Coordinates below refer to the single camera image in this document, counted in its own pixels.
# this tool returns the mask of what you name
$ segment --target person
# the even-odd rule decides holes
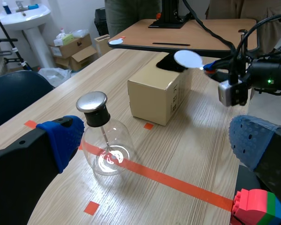
[[[255,19],[257,22],[281,14],[281,0],[210,0],[207,19]],[[281,38],[281,22],[273,21],[258,29],[259,53],[271,52]]]
[[[155,19],[161,12],[161,0],[105,0],[105,12],[112,38],[139,20]]]

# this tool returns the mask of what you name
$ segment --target clear glass jar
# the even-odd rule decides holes
[[[99,148],[97,155],[89,151],[93,146]],[[129,160],[134,152],[128,129],[113,119],[101,127],[88,127],[82,137],[82,149],[90,167],[101,175],[119,174],[124,169],[124,159]]]
[[[79,98],[76,107],[87,119],[82,149],[90,167],[101,175],[116,175],[125,169],[134,146],[126,126],[111,119],[106,102],[104,93],[93,91]]]

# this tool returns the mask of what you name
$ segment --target cardboard boxes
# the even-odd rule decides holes
[[[91,45],[90,35],[87,35],[64,46],[50,45],[50,49],[57,66],[78,71],[97,59],[96,50]]]
[[[97,51],[92,46],[89,46],[69,58],[55,58],[55,63],[61,68],[71,68],[73,71],[78,71],[95,61],[97,58],[96,53]]]
[[[182,73],[156,67],[167,53],[160,53],[128,80],[133,116],[166,125],[191,89],[191,72]]]
[[[55,46],[63,46],[69,44],[71,41],[74,40],[73,34],[67,34],[63,38],[60,39],[55,39],[54,40],[54,45]]]
[[[108,34],[95,38],[96,49],[100,57],[112,50],[112,48],[108,46],[108,40],[110,38],[111,37]]]

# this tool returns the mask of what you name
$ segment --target wooden table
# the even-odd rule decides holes
[[[141,20],[112,40],[124,36],[124,42],[119,45],[110,45],[112,48],[136,49],[155,52],[174,52],[181,49],[190,49],[201,56],[222,58],[229,55],[229,48],[218,39],[212,37],[195,20],[188,21],[180,29],[148,28],[154,20]],[[202,20],[204,25],[215,34],[238,46],[241,29],[249,30],[256,21],[252,19],[229,20]],[[190,46],[157,45],[154,43],[189,44]],[[253,53],[258,47],[257,32],[254,31],[248,39],[248,49]]]
[[[111,116],[129,129],[137,163],[165,174],[158,179],[167,174],[180,180],[169,186],[202,188],[232,203],[239,161],[230,147],[228,127],[232,117],[246,114],[248,105],[224,107],[218,101],[217,83],[195,70],[192,91],[168,125],[145,129],[147,121],[131,116],[127,79],[156,54],[110,51],[0,126],[0,149],[30,131],[24,125],[28,120],[42,123],[77,115],[85,121],[75,108],[76,100],[100,90],[109,98]],[[169,186],[129,170],[121,178],[96,176],[80,150],[46,189],[29,224],[229,224],[229,209],[185,194],[177,190],[183,188],[179,185]],[[90,201],[100,205],[93,216],[84,212]]]

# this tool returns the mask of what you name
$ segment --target silver metal lid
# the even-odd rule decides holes
[[[92,91],[81,96],[76,102],[76,108],[83,113],[91,113],[107,102],[107,96],[101,91]]]

